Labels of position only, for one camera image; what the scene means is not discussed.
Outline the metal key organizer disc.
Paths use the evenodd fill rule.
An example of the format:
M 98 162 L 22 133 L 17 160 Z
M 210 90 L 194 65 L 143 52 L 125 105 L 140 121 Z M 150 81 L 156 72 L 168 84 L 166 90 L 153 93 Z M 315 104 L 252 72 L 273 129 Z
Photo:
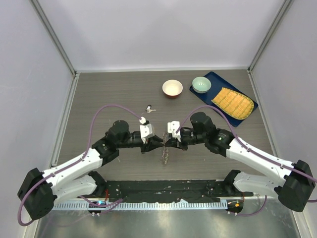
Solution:
M 163 139 L 163 144 L 165 144 L 169 140 L 169 133 L 164 132 L 162 139 Z M 163 151 L 162 151 L 161 162 L 163 165 L 166 165 L 168 163 L 168 161 L 169 161 L 169 148 L 164 145 Z

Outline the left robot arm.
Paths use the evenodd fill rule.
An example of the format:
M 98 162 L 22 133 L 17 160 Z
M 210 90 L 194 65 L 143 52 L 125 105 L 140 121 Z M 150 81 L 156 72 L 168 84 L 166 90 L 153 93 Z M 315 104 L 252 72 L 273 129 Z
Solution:
M 130 132 L 126 121 L 117 120 L 103 138 L 89 143 L 88 149 L 79 156 L 42 172 L 38 168 L 30 170 L 17 193 L 21 201 L 18 214 L 25 209 L 34 221 L 73 197 L 102 197 L 106 182 L 96 169 L 116 159 L 121 148 L 140 148 L 144 154 L 160 147 L 163 147 L 163 139 L 155 135 L 148 121 L 141 124 L 138 131 Z

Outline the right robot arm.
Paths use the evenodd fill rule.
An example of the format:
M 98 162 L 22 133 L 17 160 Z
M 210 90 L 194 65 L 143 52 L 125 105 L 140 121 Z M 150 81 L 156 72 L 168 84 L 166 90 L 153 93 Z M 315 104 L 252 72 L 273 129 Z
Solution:
M 293 163 L 268 154 L 241 139 L 232 131 L 218 128 L 203 112 L 190 117 L 191 128 L 181 127 L 179 121 L 167 124 L 167 147 L 187 150 L 188 146 L 204 144 L 212 153 L 239 161 L 261 175 L 250 175 L 232 170 L 226 179 L 224 191 L 230 196 L 252 192 L 279 200 L 285 207 L 303 212 L 316 186 L 310 166 L 298 160 Z

